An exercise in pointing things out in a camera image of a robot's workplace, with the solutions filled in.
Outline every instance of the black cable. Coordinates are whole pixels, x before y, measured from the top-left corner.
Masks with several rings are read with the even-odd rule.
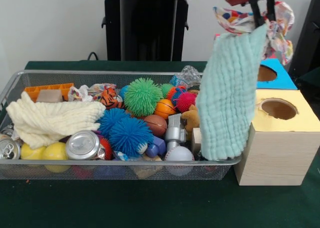
[[[92,55],[94,55],[95,60],[99,60],[98,55],[97,55],[95,52],[91,52],[91,53],[89,54],[87,60],[90,60]]]

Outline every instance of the pink spiky ball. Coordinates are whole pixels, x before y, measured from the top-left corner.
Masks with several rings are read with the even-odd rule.
[[[192,94],[192,93],[182,93],[180,94],[177,102],[176,102],[176,107],[178,108],[178,110],[180,112],[186,112],[189,110],[189,107],[193,104],[196,104],[196,94]]]

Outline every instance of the light green cloth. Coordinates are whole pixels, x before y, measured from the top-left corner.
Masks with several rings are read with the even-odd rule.
[[[201,152],[208,160],[234,158],[244,150],[266,35],[263,25],[251,34],[223,34],[214,42],[196,99]]]

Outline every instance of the yellow ball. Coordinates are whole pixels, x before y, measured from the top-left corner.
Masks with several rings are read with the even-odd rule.
[[[30,149],[30,146],[24,143],[21,147],[21,159],[39,160],[42,159],[43,152],[46,147],[42,146],[38,149]]]
[[[49,145],[42,154],[44,160],[67,160],[66,144],[54,143]],[[62,173],[70,168],[70,165],[45,165],[46,169],[54,173]]]

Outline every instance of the orange tiger plush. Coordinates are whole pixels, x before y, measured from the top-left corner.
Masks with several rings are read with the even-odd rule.
[[[123,109],[125,107],[123,99],[121,96],[117,95],[113,88],[107,88],[103,91],[100,102],[105,105],[105,109]]]

